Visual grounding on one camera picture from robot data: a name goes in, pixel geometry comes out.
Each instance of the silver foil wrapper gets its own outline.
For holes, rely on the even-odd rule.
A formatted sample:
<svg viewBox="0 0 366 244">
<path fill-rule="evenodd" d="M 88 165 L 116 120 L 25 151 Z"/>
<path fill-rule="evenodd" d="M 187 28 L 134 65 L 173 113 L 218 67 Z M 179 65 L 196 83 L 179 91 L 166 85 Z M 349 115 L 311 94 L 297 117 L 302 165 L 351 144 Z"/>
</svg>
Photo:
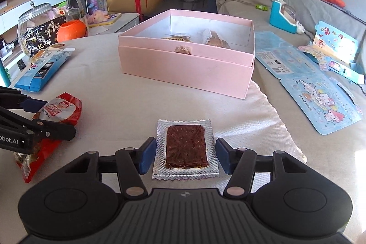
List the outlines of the silver foil wrapper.
<svg viewBox="0 0 366 244">
<path fill-rule="evenodd" d="M 183 168 L 171 168 L 168 169 L 165 166 L 165 154 L 167 151 L 167 129 L 171 125 L 188 125 L 197 124 L 202 125 L 205 129 L 205 142 L 206 142 L 206 154 L 207 154 L 207 167 L 190 167 Z M 215 150 L 215 141 L 213 138 L 213 131 L 211 120 L 197 120 L 197 121 L 167 121 L 158 120 L 157 127 L 157 148 L 153 168 L 153 179 L 158 180 L 188 180 L 188 179 L 201 179 L 201 178 L 214 178 L 218 177 L 218 163 Z"/>
</svg>

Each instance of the beige tablecloth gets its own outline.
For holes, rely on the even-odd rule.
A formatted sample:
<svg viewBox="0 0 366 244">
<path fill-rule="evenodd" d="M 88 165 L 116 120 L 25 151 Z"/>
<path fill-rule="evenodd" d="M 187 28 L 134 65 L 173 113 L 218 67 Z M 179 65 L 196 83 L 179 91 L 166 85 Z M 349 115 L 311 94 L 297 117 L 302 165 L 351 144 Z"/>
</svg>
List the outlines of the beige tablecloth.
<svg viewBox="0 0 366 244">
<path fill-rule="evenodd" d="M 34 98 L 50 100 L 68 92 L 83 103 L 77 135 L 64 142 L 43 164 L 33 181 L 25 184 L 12 153 L 0 150 L 0 243 L 14 244 L 26 232 L 17 212 L 21 195 L 32 185 L 88 150 L 112 155 L 118 149 L 139 147 L 148 137 L 156 137 L 157 120 L 211 119 L 215 137 L 223 137 L 233 147 L 254 149 L 261 155 L 284 150 L 303 160 L 275 109 L 256 83 L 247 98 L 240 100 L 198 89 L 154 81 L 121 72 L 118 34 L 69 41 L 76 47 L 73 56 Z M 31 117 L 23 111 L 21 115 Z M 152 180 L 151 170 L 142 177 L 150 191 L 161 188 L 212 188 L 223 191 L 229 180 L 221 166 L 220 177 L 193 181 Z M 103 181 L 118 190 L 116 175 Z M 257 175 L 253 189 L 269 181 Z"/>
</svg>

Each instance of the gray sofa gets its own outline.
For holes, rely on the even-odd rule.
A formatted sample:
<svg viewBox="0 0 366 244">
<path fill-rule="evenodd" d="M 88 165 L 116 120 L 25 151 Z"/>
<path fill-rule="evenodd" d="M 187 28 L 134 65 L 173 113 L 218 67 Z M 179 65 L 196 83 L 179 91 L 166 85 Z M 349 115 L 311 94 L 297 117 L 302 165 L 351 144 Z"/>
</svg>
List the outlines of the gray sofa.
<svg viewBox="0 0 366 244">
<path fill-rule="evenodd" d="M 253 20 L 256 32 L 272 31 L 295 47 L 309 42 L 306 35 L 291 34 L 271 26 L 270 10 L 261 11 L 255 8 L 257 4 L 271 8 L 272 0 L 216 0 L 216 2 L 217 11 L 220 14 Z M 356 38 L 361 45 L 357 62 L 362 67 L 366 66 L 366 26 L 364 24 L 320 0 L 285 0 L 285 2 L 295 9 L 307 31 L 315 33 L 315 25 L 319 21 L 324 21 Z M 363 111 L 366 111 L 366 96 L 361 88 L 334 72 L 328 73 L 348 87 Z M 362 180 L 359 179 L 362 168 L 355 161 L 355 155 L 364 154 L 366 162 L 366 120 L 363 119 L 340 131 L 323 136 L 315 130 L 280 81 L 272 76 L 258 60 L 255 61 L 252 80 L 259 85 L 261 91 L 267 95 L 269 102 L 277 110 L 294 142 L 307 156 L 307 164 L 341 186 L 351 196 L 354 212 L 346 227 L 345 235 L 357 242 L 362 232 L 361 219 L 366 214 L 362 214 L 361 208 L 364 199 L 360 192 Z"/>
</svg>

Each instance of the cartoon bunny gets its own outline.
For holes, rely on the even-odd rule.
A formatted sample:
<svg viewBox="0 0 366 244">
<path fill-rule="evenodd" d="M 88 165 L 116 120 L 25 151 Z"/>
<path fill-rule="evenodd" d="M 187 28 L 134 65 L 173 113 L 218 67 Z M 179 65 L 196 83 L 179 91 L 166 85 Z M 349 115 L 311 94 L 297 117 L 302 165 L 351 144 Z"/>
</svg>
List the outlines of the cartoon bunny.
<svg viewBox="0 0 366 244">
<path fill-rule="evenodd" d="M 328 94 L 326 93 L 320 93 L 319 94 L 319 98 L 317 98 L 317 101 L 319 102 L 319 104 L 323 105 L 323 106 L 334 106 L 335 102 L 332 98 L 329 97 Z"/>
<path fill-rule="evenodd" d="M 304 85 L 304 89 L 308 93 L 313 95 L 316 99 L 319 98 L 318 92 L 315 90 L 315 84 L 314 83 L 309 84 L 309 83 L 304 82 L 303 80 L 299 80 L 299 82 Z"/>
<path fill-rule="evenodd" d="M 335 110 L 328 110 L 327 114 L 324 114 L 324 117 L 329 122 L 341 122 L 344 119 L 344 115 L 342 113 L 339 113 Z"/>
</svg>

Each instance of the yellow tray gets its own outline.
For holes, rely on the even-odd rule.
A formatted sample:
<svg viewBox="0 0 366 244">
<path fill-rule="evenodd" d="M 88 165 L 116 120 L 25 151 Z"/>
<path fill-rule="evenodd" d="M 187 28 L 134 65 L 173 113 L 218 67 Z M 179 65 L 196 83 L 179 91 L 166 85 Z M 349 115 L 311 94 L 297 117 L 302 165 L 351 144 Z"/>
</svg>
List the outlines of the yellow tray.
<svg viewBox="0 0 366 244">
<path fill-rule="evenodd" d="M 114 22 L 117 21 L 117 19 L 119 17 L 121 17 L 121 13 L 117 13 L 117 14 L 113 14 L 113 15 L 117 15 L 116 17 L 110 18 L 108 21 L 105 22 L 100 22 L 100 23 L 93 23 L 93 24 L 89 24 L 89 28 L 93 28 L 95 26 L 101 26 L 101 25 L 109 25 L 109 24 L 113 24 Z"/>
</svg>

